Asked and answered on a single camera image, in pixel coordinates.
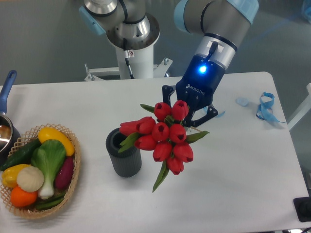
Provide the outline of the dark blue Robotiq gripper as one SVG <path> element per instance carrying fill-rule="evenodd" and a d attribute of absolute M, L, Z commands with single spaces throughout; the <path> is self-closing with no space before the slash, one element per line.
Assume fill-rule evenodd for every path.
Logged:
<path fill-rule="evenodd" d="M 198 127 L 218 115 L 212 106 L 213 94 L 222 77 L 224 68 L 205 60 L 199 55 L 193 56 L 185 74 L 176 85 L 163 85 L 163 102 L 171 106 L 171 95 L 175 92 L 177 99 L 185 101 L 190 107 L 189 113 L 182 121 L 185 127 Z M 195 111 L 207 106 L 207 112 L 199 119 L 193 120 Z"/>

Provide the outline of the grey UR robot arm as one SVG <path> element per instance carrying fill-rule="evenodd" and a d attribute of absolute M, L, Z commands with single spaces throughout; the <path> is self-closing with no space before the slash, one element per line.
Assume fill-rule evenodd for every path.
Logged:
<path fill-rule="evenodd" d="M 171 94 L 189 106 L 182 121 L 197 127 L 217 116 L 213 95 L 258 11 L 256 0 L 182 0 L 174 10 L 176 27 L 203 36 L 185 74 L 174 86 L 162 88 L 163 101 Z M 79 14 L 97 35 L 114 46 L 122 79 L 156 75 L 154 44 L 158 21 L 146 12 L 143 0 L 86 0 Z"/>

